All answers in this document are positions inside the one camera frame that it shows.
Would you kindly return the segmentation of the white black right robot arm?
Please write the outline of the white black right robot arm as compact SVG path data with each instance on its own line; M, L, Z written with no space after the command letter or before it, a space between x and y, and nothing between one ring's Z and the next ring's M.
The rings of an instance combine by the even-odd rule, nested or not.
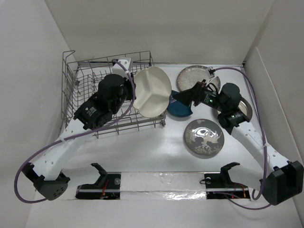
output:
M257 132L238 107L242 96L237 85L226 83L217 92L211 91L205 81L197 82L193 88L181 91L173 98L186 106L204 104L219 111L220 126L239 141L263 169L258 172L237 162L228 164L228 170L219 175L223 186L244 184L257 190L271 205L278 205L303 191L303 165L281 155L266 142L264 134Z

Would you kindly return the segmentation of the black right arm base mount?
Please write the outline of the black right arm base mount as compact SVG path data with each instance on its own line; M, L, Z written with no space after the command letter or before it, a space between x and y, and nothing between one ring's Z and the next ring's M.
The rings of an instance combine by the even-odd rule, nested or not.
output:
M208 200L250 199L249 188L246 185L232 182L228 171L239 165L232 162L221 167L220 172L206 173L199 182L205 185Z

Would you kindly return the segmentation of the blue shell shaped dish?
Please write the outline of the blue shell shaped dish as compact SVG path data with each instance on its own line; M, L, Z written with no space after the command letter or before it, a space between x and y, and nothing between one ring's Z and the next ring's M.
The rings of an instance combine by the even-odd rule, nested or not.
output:
M192 115L193 112L191 110L191 106L185 106L184 104L173 98L173 95L177 93L178 91L171 91L167 112L178 118L184 118Z

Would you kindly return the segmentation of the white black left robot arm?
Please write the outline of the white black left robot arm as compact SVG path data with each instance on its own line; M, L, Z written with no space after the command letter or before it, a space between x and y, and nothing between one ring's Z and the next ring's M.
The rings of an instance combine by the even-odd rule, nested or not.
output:
M134 102L135 82L133 74L109 74L99 82L98 90L74 113L67 128L54 143L39 150L35 161L27 161L19 169L43 196L43 200L55 200L76 181L76 185L92 185L101 188L106 185L107 172L98 163L91 163L85 169L65 170L64 165L95 132L105 130L121 120L113 116L128 100Z

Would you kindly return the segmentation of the cream divided plate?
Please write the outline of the cream divided plate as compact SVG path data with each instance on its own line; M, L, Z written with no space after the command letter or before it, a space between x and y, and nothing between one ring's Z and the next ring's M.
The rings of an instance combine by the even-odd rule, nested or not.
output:
M159 67L143 69L134 77L136 84L133 107L144 117L161 115L169 105L171 81Z

